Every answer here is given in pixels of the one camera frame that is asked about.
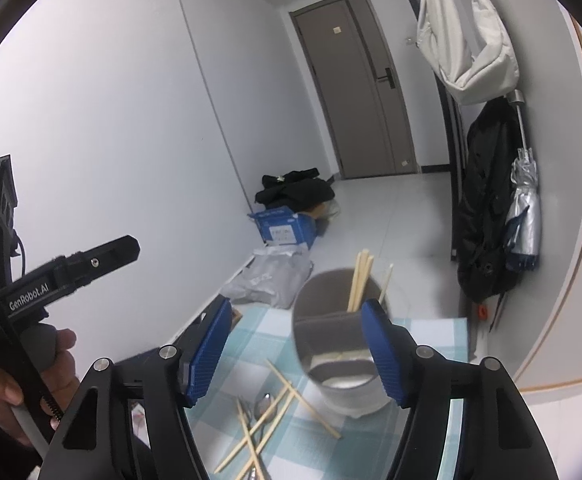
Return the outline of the white shoulder bag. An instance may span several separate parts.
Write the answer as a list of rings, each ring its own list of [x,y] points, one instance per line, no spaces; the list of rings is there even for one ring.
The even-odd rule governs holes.
[[[460,105],[485,103],[517,89],[514,46],[491,0],[470,0],[466,20],[456,0],[420,0],[416,44]]]

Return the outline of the person's left hand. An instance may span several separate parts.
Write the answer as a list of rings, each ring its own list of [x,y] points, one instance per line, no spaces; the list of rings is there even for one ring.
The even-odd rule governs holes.
[[[74,356],[70,353],[76,341],[77,336],[73,330],[69,328],[58,330],[54,362],[44,372],[38,374],[61,410],[70,405],[79,387]],[[9,365],[5,370],[0,367],[0,429],[18,444],[33,448],[33,443],[12,413],[14,406],[24,403],[25,393],[22,390],[22,385],[25,385],[24,377],[26,374],[21,365]]]

